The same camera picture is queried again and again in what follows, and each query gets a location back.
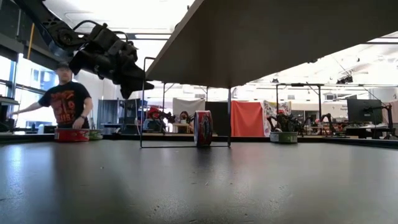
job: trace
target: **man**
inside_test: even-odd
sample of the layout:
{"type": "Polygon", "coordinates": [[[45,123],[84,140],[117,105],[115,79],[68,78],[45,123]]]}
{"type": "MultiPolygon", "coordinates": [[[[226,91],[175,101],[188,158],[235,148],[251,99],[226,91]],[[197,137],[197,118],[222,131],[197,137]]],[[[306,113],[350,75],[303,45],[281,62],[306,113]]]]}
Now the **man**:
{"type": "Polygon", "coordinates": [[[58,128],[90,128],[87,116],[93,109],[93,100],[87,89],[82,84],[72,81],[72,71],[67,63],[59,63],[55,72],[60,81],[59,85],[45,92],[38,102],[12,114],[51,106],[57,119],[58,128]]]}

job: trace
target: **red cylindrical container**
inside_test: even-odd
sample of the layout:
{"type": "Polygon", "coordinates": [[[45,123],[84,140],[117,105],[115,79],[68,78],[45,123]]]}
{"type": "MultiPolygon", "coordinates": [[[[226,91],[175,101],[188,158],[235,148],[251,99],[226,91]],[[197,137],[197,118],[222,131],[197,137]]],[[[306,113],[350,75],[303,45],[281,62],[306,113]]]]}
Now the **red cylindrical container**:
{"type": "Polygon", "coordinates": [[[54,138],[58,142],[80,142],[90,140],[89,129],[56,128],[54,138]]]}
{"type": "Polygon", "coordinates": [[[200,146],[209,146],[213,137],[213,118],[210,111],[196,111],[193,139],[195,144],[200,146]]]}

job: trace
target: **man's arm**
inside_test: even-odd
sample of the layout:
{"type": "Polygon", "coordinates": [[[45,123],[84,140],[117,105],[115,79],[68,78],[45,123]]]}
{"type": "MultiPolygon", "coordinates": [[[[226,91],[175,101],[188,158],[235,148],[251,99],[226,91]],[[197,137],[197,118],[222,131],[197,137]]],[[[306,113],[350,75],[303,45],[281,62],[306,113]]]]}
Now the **man's arm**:
{"type": "Polygon", "coordinates": [[[83,110],[81,115],[87,117],[92,109],[93,109],[93,100],[91,99],[91,97],[87,97],[85,99],[85,109],[83,110]]]}
{"type": "Polygon", "coordinates": [[[40,103],[38,103],[38,102],[32,103],[30,106],[28,106],[25,109],[22,109],[22,110],[19,110],[19,111],[16,111],[16,112],[12,112],[11,115],[25,113],[25,112],[30,112],[30,111],[33,111],[33,110],[40,109],[41,107],[42,107],[42,105],[40,105],[40,103]]]}

